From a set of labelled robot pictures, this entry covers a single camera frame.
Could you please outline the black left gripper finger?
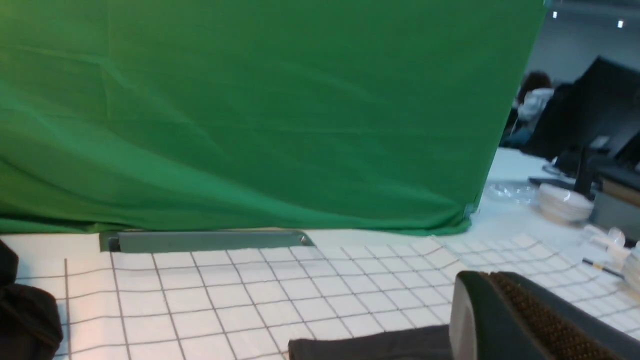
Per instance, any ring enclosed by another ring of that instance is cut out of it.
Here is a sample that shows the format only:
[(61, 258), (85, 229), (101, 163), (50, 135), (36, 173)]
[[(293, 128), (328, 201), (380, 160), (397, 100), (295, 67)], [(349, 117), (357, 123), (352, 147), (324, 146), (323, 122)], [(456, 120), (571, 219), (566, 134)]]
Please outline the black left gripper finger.
[(514, 272), (462, 271), (449, 341), (455, 360), (637, 360), (637, 339)]

